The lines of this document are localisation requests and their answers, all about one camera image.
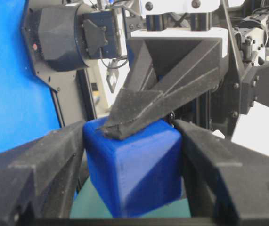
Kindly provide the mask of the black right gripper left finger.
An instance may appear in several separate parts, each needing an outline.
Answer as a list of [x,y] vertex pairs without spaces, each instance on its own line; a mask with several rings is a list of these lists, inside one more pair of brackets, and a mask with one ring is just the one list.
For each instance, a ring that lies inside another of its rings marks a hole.
[[0,153],[0,226],[69,218],[85,148],[84,124]]

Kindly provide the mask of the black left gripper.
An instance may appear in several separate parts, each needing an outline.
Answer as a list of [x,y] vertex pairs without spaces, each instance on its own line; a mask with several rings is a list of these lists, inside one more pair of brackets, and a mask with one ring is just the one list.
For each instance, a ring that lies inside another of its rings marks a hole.
[[102,126],[124,140],[160,118],[232,138],[243,63],[224,0],[141,1],[147,26],[127,40],[130,71]]

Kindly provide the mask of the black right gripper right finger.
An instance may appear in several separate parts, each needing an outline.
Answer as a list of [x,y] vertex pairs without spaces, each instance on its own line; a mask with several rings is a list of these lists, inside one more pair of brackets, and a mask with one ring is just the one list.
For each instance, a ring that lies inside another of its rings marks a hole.
[[182,120],[184,156],[215,195],[213,216],[234,226],[269,226],[269,157]]

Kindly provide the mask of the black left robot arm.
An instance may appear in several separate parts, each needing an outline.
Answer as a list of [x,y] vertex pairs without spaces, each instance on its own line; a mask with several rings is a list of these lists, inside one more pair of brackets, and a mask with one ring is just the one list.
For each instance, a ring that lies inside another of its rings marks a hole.
[[141,0],[146,27],[127,39],[130,71],[102,131],[123,140],[159,119],[233,136],[269,106],[269,0]]

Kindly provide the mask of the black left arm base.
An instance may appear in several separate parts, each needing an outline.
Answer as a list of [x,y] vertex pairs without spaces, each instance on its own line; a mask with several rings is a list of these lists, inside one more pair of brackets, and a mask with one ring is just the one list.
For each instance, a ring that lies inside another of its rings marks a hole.
[[116,6],[82,0],[28,0],[22,34],[33,74],[51,90],[59,125],[95,119],[88,69],[123,59]]

